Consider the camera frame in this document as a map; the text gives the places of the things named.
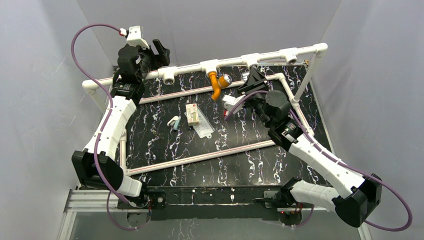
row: beige box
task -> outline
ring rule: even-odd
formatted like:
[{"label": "beige box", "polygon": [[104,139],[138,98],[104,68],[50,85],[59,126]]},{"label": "beige box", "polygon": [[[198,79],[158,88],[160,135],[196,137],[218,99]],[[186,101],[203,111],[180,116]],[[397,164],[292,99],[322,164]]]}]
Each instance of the beige box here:
[{"label": "beige box", "polygon": [[185,105],[185,110],[187,112],[187,120],[189,126],[199,125],[199,113],[198,105],[196,103],[190,103]]}]

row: black marble table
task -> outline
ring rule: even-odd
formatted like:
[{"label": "black marble table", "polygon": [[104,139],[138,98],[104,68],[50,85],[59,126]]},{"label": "black marble table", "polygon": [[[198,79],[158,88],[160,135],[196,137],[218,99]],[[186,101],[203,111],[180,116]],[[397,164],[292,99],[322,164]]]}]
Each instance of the black marble table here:
[{"label": "black marble table", "polygon": [[[260,70],[266,75],[283,73],[294,93],[307,71],[305,65],[262,65]],[[229,74],[233,81],[241,80],[245,72],[247,68],[243,66],[218,69],[218,75]],[[145,84],[144,97],[206,86],[210,86],[210,81],[204,72],[181,74],[175,77],[174,85],[170,86],[163,84],[162,79],[152,79]],[[272,81],[271,87],[284,91],[279,81]],[[224,89],[221,95],[235,93],[236,88],[230,88]],[[138,105],[127,125],[127,167],[134,169],[270,139],[268,129],[249,110],[242,109],[229,121],[224,121],[221,101],[213,101],[211,95],[212,92],[207,92]],[[184,112],[188,103],[196,103],[214,127],[212,138],[200,138],[187,125]],[[300,105],[315,132],[315,138],[330,149],[310,85],[300,99]],[[167,126],[173,116],[181,117],[178,131]],[[306,163],[277,146],[156,170],[134,175],[133,178],[143,180],[148,186],[202,187],[283,185],[295,176],[310,183],[327,183]]]}]

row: orange pipe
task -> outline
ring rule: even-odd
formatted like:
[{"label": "orange pipe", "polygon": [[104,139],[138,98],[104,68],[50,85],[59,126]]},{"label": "orange pipe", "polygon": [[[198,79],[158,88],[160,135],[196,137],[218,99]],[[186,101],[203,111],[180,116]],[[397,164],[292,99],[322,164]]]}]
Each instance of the orange pipe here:
[{"label": "orange pipe", "polygon": [[216,101],[218,100],[218,98],[220,98],[220,95],[221,95],[221,86],[218,84],[218,81],[217,81],[217,73],[214,71],[211,71],[209,73],[209,79],[213,89],[212,99]]}]

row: gray wall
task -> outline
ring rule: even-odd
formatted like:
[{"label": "gray wall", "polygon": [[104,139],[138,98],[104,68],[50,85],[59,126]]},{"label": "gray wall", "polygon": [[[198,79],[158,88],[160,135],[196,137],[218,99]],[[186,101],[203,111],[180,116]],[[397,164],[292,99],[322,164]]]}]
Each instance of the gray wall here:
[{"label": "gray wall", "polygon": [[[401,233],[369,227],[376,240],[424,236],[423,9],[416,0],[342,1],[313,79],[337,155],[395,187],[414,213]],[[385,189],[369,219],[400,227],[407,217]]]},{"label": "gray wall", "polygon": [[[2,1],[0,22],[1,239],[55,239],[77,183],[71,155],[100,113],[70,52],[75,32],[88,23],[74,0]],[[93,76],[110,76],[92,31],[76,48]]]},{"label": "gray wall", "polygon": [[[145,39],[171,49],[171,63],[210,59],[316,44],[341,0],[77,0],[88,22],[119,28],[143,26]],[[94,30],[116,65],[122,44],[105,29]]]}]

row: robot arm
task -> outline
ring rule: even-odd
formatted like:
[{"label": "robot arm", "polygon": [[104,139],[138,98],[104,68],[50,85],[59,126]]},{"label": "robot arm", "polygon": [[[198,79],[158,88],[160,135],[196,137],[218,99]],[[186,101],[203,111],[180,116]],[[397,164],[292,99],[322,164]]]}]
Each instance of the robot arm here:
[{"label": "robot arm", "polygon": [[[164,48],[158,39],[153,40],[158,54],[154,54],[151,46],[142,38],[143,30],[140,26],[121,29],[121,35],[126,37],[127,44],[118,52],[119,70],[113,76],[113,106],[111,115],[103,116],[96,132],[85,146],[83,151],[75,151],[72,155],[72,164],[80,183],[89,188],[105,189],[108,187],[102,181],[94,164],[94,154],[98,154],[98,161],[102,173],[110,185],[120,194],[138,197],[142,182],[125,175],[122,168],[115,163],[115,153],[127,125],[128,119],[136,110],[145,91],[143,80],[150,71],[157,70],[170,63],[170,50]],[[101,131],[102,124],[107,121],[107,127]],[[101,133],[94,152],[97,134]]]},{"label": "robot arm", "polygon": [[237,92],[240,95],[238,98],[224,96],[222,99],[226,115],[227,111],[237,106],[237,102],[251,95],[244,102],[244,107],[260,117],[265,127],[269,128],[268,135],[275,144],[306,162],[332,185],[321,186],[292,178],[281,188],[281,192],[272,198],[257,198],[256,202],[280,202],[287,206],[310,203],[334,211],[347,224],[359,227],[380,203],[382,186],[328,159],[323,152],[343,163],[307,132],[302,131],[293,119],[297,117],[291,117],[292,105],[285,93],[268,91],[267,79],[255,67],[250,68],[248,79]]}]

